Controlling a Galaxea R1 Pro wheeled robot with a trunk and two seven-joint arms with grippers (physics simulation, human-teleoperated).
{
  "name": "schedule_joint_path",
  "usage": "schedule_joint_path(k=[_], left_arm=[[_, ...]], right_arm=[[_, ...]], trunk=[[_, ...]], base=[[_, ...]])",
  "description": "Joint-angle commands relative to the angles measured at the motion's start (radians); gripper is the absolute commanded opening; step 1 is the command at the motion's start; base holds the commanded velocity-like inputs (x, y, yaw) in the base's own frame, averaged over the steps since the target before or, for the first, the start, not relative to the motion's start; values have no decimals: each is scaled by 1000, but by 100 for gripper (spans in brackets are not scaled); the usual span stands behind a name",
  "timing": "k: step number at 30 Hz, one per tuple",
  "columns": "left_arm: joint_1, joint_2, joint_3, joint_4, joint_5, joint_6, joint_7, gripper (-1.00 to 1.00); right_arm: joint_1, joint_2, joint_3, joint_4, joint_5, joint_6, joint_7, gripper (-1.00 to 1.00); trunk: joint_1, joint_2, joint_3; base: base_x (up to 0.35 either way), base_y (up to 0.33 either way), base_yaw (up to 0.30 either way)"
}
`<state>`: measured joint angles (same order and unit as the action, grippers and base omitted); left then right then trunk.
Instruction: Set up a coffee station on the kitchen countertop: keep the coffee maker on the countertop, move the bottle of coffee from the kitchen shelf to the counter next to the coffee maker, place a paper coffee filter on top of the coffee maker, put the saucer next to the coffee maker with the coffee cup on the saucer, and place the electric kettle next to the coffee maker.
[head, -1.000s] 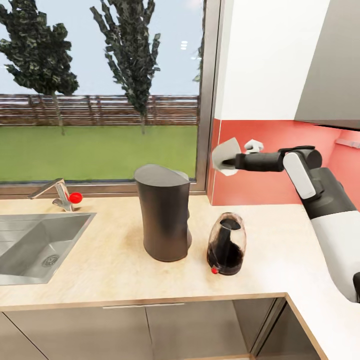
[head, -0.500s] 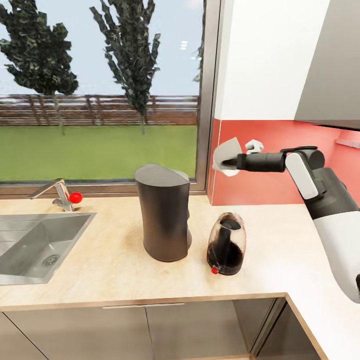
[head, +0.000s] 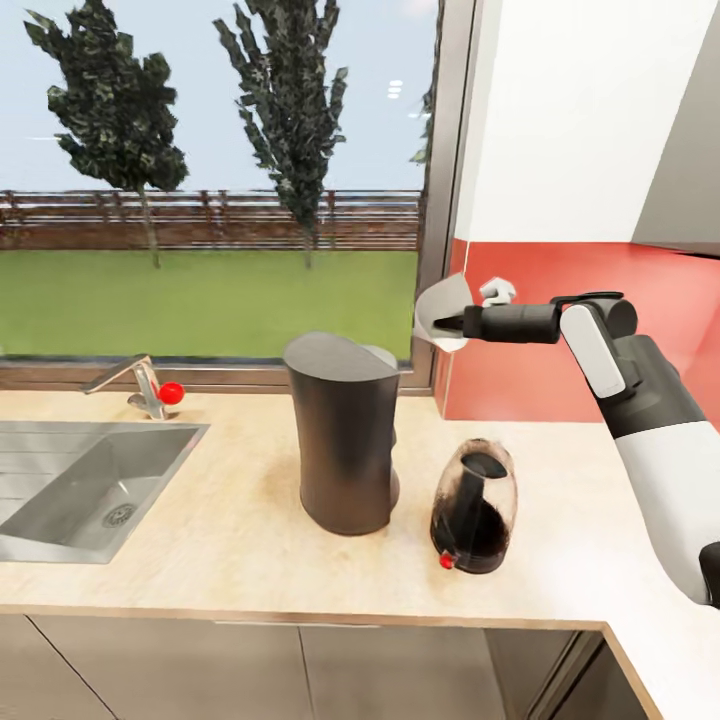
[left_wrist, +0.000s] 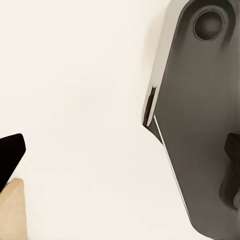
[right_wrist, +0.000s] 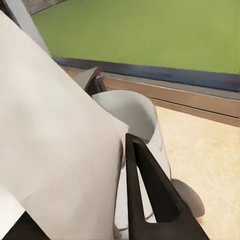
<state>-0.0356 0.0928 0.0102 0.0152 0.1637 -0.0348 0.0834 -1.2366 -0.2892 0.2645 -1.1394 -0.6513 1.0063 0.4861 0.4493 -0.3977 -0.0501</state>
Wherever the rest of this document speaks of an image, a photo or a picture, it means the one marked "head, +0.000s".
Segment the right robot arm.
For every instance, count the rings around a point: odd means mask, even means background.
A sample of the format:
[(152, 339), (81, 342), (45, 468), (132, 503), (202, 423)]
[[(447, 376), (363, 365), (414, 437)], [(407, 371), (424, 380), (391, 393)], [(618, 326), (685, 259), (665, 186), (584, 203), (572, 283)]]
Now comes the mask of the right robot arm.
[(436, 328), (469, 339), (556, 344), (562, 335), (614, 439), (651, 546), (669, 579), (720, 611), (720, 435), (620, 291), (511, 304), (513, 284), (480, 288), (483, 307)]

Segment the paper coffee filter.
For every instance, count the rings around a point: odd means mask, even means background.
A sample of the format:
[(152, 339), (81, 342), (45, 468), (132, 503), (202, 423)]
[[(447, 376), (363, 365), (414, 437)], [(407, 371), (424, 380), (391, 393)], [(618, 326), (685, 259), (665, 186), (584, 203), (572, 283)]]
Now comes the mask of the paper coffee filter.
[(439, 281), (416, 302), (414, 336), (430, 341), (446, 352), (463, 348), (469, 338), (462, 330), (436, 328), (434, 322), (462, 316), (467, 305), (473, 305), (473, 298), (462, 272)]

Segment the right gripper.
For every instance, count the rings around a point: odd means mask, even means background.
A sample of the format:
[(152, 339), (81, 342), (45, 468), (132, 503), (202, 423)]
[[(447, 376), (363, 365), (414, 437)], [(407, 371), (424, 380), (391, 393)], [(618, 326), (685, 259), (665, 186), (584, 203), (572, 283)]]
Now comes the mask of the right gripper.
[(442, 318), (434, 322), (436, 328), (462, 330), (469, 339), (496, 343), (522, 343), (522, 316), (526, 304), (467, 305), (462, 316)]

